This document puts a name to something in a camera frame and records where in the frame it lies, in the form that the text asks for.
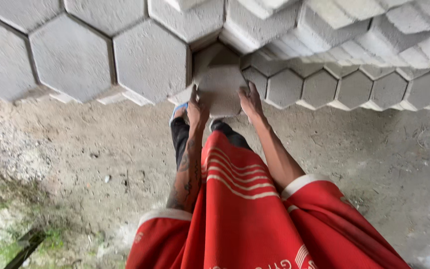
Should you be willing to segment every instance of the shirt sleeve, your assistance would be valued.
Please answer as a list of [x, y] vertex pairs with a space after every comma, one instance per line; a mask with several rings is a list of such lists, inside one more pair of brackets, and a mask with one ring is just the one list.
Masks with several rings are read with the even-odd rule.
[[192, 214], [160, 209], [140, 218], [126, 269], [180, 268]]
[[409, 268], [329, 177], [299, 177], [283, 190], [281, 198], [303, 241], [316, 249], [313, 256], [329, 261], [329, 267], [348, 266], [349, 261], [352, 268]]

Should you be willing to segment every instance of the tattooed arm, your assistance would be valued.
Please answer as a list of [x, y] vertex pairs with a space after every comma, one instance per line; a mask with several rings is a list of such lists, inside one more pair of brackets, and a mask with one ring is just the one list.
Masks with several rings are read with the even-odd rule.
[[167, 199], [167, 208], [192, 213], [202, 185], [202, 137], [209, 112], [197, 102], [195, 86], [188, 103], [187, 115], [190, 122], [189, 136], [182, 155], [175, 181]]

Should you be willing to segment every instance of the blue shoe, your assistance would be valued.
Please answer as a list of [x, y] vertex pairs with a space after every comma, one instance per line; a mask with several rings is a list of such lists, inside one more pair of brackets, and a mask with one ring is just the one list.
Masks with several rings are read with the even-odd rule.
[[173, 122], [173, 116], [175, 116], [175, 112], [176, 112], [177, 110], [179, 110], [180, 108], [182, 108], [182, 107], [185, 107], [185, 110], [187, 110], [187, 108], [188, 108], [188, 103], [183, 103], [183, 104], [181, 104], [181, 105], [176, 106], [176, 107], [173, 109], [172, 117], [170, 117], [170, 119], [169, 119], [169, 126], [170, 126], [170, 125], [172, 124], [172, 122]]

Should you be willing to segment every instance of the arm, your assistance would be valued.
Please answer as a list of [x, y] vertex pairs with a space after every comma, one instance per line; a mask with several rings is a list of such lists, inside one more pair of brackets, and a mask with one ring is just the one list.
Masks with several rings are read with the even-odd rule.
[[194, 211], [202, 185], [202, 137], [209, 116], [208, 109], [197, 102], [196, 96], [194, 86], [187, 108], [190, 121], [189, 137], [166, 205], [167, 208], [189, 213]]
[[268, 170], [275, 181], [275, 186], [281, 192], [293, 180], [305, 175], [305, 172], [288, 151], [286, 151], [281, 141], [273, 132], [265, 115], [263, 115], [260, 95], [255, 85], [249, 82], [249, 86], [249, 96], [242, 89], [238, 91], [241, 106], [257, 131], [267, 159]]

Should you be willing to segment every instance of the concrete floor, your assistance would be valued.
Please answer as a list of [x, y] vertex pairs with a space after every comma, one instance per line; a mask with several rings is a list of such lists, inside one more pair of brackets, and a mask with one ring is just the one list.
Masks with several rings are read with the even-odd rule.
[[[104, 231], [104, 263], [128, 252], [144, 211], [165, 203], [175, 176], [172, 108], [0, 102], [0, 171], [42, 179], [55, 201], [78, 211], [92, 231]], [[430, 269], [430, 111], [265, 105], [265, 113], [302, 168], [330, 175], [409, 264]], [[228, 123], [262, 153], [246, 117]], [[88, 259], [84, 253], [70, 258]]]

